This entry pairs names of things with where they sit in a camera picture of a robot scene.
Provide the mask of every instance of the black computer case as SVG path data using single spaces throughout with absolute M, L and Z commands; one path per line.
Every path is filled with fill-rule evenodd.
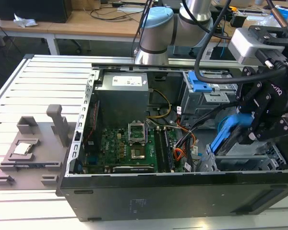
M 71 13 L 71 0 L 0 0 L 1 20 L 13 20 L 16 14 L 40 22 L 65 23 Z

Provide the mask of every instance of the computer case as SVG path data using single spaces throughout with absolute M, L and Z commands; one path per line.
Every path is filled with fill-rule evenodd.
M 96 129 L 90 127 L 88 121 L 93 119 L 94 122 L 103 123 L 98 112 L 94 116 L 89 114 L 95 106 L 99 105 L 96 103 L 98 100 L 106 100 L 103 97 L 98 97 L 98 90 L 101 87 L 108 87 L 110 83 L 112 83 L 111 87 L 117 84 L 112 75 L 120 77 L 124 73 L 128 77 L 134 78 L 145 74 L 147 79 L 144 79 L 142 85 L 148 83 L 149 89 L 160 90 L 167 98 L 170 95 L 177 95 L 176 100 L 181 102 L 180 94 L 185 92 L 185 84 L 188 84 L 188 78 L 185 78 L 184 75 L 191 69 L 193 67 L 188 69 L 187 67 L 172 66 L 93 66 L 85 88 L 83 105 L 81 106 L 70 153 L 65 163 L 66 171 L 62 172 L 62 181 L 58 189 L 58 193 L 66 198 L 80 221 L 255 215 L 288 196 L 288 138 L 286 137 L 276 140 L 271 151 L 269 150 L 266 154 L 250 155 L 239 150 L 235 155 L 226 156 L 227 160 L 224 162 L 226 166 L 229 165 L 227 164 L 228 160 L 234 156 L 245 159 L 266 155 L 269 158 L 272 157 L 271 160 L 278 162 L 279 167 L 275 170 L 247 167 L 244 160 L 233 161 L 236 166 L 241 167 L 243 165 L 237 170 L 222 169 L 221 165 L 220 170 L 215 168 L 201 170 L 198 164 L 196 169 L 191 170 L 191 172 L 187 171 L 186 168 L 182 171 L 176 171 L 177 166 L 170 171 L 160 170 L 159 163 L 166 161 L 159 161 L 158 156 L 166 156 L 167 148 L 164 147 L 164 144 L 159 144 L 156 137 L 158 137 L 158 133 L 167 133 L 168 137 L 163 143 L 168 143 L 173 130 L 172 128 L 165 129 L 158 126 L 152 128 L 149 120 L 145 121 L 145 124 L 143 123 L 147 127 L 145 134 L 146 147 L 144 146 L 146 148 L 145 159 L 133 160 L 132 152 L 131 154 L 128 153 L 132 146 L 129 146 L 128 142 L 124 142 L 127 144 L 127 155 L 125 155 L 125 145 L 122 144 L 122 147 L 120 147 L 120 145 L 117 145 L 117 141 L 114 141 L 123 142 L 127 140 L 128 133 L 131 133 L 127 127 L 118 129 L 117 132 L 108 127 L 103 129 L 102 136 L 106 137 L 107 140 L 106 142 L 102 141 L 102 145 L 105 147 L 102 148 L 103 151 L 98 154 L 98 157 L 94 155 L 93 150 L 83 145 L 88 133 L 97 132 Z M 224 73 L 220 77 L 226 77 L 236 70 L 218 71 Z M 166 87 L 170 86 L 172 82 L 176 82 L 177 79 L 182 80 L 180 84 L 177 84 L 177 92 L 171 87 Z M 158 87 L 160 83 L 164 85 L 163 88 Z M 131 85 L 132 81 L 122 81 L 121 84 Z M 121 95 L 120 91 L 116 91 L 116 96 L 125 98 L 126 102 L 129 100 L 128 97 Z M 159 95 L 153 92 L 149 95 L 147 110 L 154 114 L 156 112 L 153 110 L 155 103 L 151 100 L 152 96 Z M 170 103 L 179 104 L 175 102 L 175 98 L 170 99 Z M 125 113 L 131 113 L 132 109 L 133 106 L 124 111 Z M 111 114 L 113 119 L 116 119 L 115 114 Z M 175 120 L 175 116 L 173 118 L 169 116 L 167 119 Z M 179 131 L 176 132 L 178 132 L 177 138 L 181 137 Z M 196 137 L 200 140 L 196 144 L 198 153 L 203 156 L 200 161 L 207 159 L 206 155 L 203 155 L 205 153 L 204 146 L 214 139 L 214 132 L 213 129 L 208 128 L 199 128 L 196 131 Z M 156 147 L 155 151 L 151 151 L 149 146 L 152 143 L 160 147 Z M 108 161 L 108 159 L 112 159 L 113 154 L 116 154 L 119 158 Z M 148 164 L 152 154 L 156 156 L 157 164 Z M 106 159 L 106 163 L 100 170 L 99 164 L 103 164 L 104 159 Z M 128 162 L 133 161 L 139 163 L 133 167 L 132 165 L 126 167 L 127 164 L 131 164 Z M 146 171 L 140 172 L 138 169 L 141 166 Z M 123 173 L 121 171 L 117 172 L 118 168 L 125 171 Z
M 0 0 L 1 20 L 13 20 L 16 14 L 37 22 L 65 23 L 71 13 L 71 0 Z

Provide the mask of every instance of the wooden desk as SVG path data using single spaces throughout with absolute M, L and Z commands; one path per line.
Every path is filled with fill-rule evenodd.
M 116 9 L 100 9 L 100 18 L 115 18 L 126 15 L 123 12 L 115 11 Z M 139 21 L 141 13 L 130 15 L 133 19 Z M 118 36 L 118 37 L 134 37 L 139 23 L 134 20 L 125 22 L 108 22 L 92 18 L 89 12 L 73 11 L 68 21 L 65 24 L 52 23 L 48 28 L 48 33 L 54 34 L 69 34 L 69 35 L 100 35 L 100 36 Z
M 274 1 L 274 4 L 288 6 L 288 2 Z M 113 18 L 125 15 L 123 12 L 112 12 L 115 9 L 100 9 L 97 12 L 100 13 L 99 17 Z M 130 17 L 139 21 L 141 14 L 133 14 Z M 20 37 L 40 37 L 44 38 L 48 42 L 50 53 L 52 55 L 59 55 L 59 49 L 56 39 L 80 39 L 80 40 L 102 40 L 102 41 L 125 41 L 131 42 L 134 34 L 136 33 L 138 22 L 134 20 L 124 22 L 107 22 L 99 19 L 92 18 L 88 12 L 85 11 L 73 11 L 70 18 L 66 23 L 46 23 L 37 22 L 37 26 L 30 26 L 22 28 L 17 26 L 13 21 L 1 21 L 0 26 L 9 36 Z M 245 27 L 249 27 L 255 24 L 256 21 L 246 20 Z M 230 26 L 230 23 L 226 23 L 225 31 L 229 36 L 232 36 L 235 28 Z M 218 42 L 219 38 L 213 37 L 211 42 Z

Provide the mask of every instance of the white slatted table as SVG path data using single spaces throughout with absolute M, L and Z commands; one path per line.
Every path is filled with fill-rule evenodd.
M 61 104 L 62 115 L 77 121 L 91 63 L 130 63 L 128 57 L 40 56 L 24 59 L 0 91 L 0 162 L 14 140 L 21 116 L 51 122 L 49 104 Z M 171 60 L 190 64 L 193 60 Z M 216 65 L 209 61 L 206 65 Z M 238 67 L 235 62 L 225 63 Z M 0 191 L 0 230 L 7 229 L 288 229 L 288 197 L 257 216 L 80 222 L 64 197 L 54 190 Z

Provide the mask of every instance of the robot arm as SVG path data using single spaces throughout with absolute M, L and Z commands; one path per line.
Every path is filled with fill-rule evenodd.
M 231 118 L 225 123 L 211 145 L 215 155 L 226 155 L 237 143 L 251 145 L 255 141 L 288 137 L 285 115 L 288 113 L 288 26 L 237 29 L 228 47 L 239 63 L 259 66 L 257 71 L 244 67 L 242 78 L 280 69 L 285 69 L 286 73 L 268 80 L 238 84 L 237 113 L 248 115 L 249 119 L 233 122 Z
M 211 0 L 188 0 L 187 5 L 202 24 L 212 25 Z M 144 65 L 168 65 L 167 47 L 197 45 L 207 34 L 189 17 L 184 7 L 179 14 L 166 7 L 150 9 L 139 48 L 135 51 L 135 63 Z

